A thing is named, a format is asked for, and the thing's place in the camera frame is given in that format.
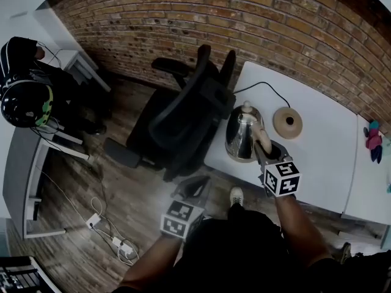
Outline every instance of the shoelace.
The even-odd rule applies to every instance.
[[[240,204],[242,202],[242,198],[233,198],[232,200],[233,200],[233,204],[235,204],[235,203]]]

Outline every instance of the office chair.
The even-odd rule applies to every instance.
[[[195,69],[157,58],[152,67],[174,76],[181,92],[161,88],[149,99],[126,146],[107,138],[106,154],[128,167],[166,169],[165,181],[188,176],[202,164],[220,120],[228,119],[235,96],[227,90],[236,54],[230,51],[221,71],[209,61],[211,48],[198,49]],[[186,78],[193,72],[189,81]]]

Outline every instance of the hand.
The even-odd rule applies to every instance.
[[[35,53],[34,56],[37,60],[42,60],[45,57],[45,52],[42,49],[42,47],[38,46],[37,47],[37,52]]]

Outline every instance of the black helmet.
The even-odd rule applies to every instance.
[[[37,127],[47,123],[53,104],[50,86],[32,80],[10,85],[1,101],[3,117],[16,127]]]

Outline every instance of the kettle lid knob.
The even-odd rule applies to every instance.
[[[251,103],[250,101],[245,101],[242,106],[242,111],[245,113],[249,113],[252,111]]]

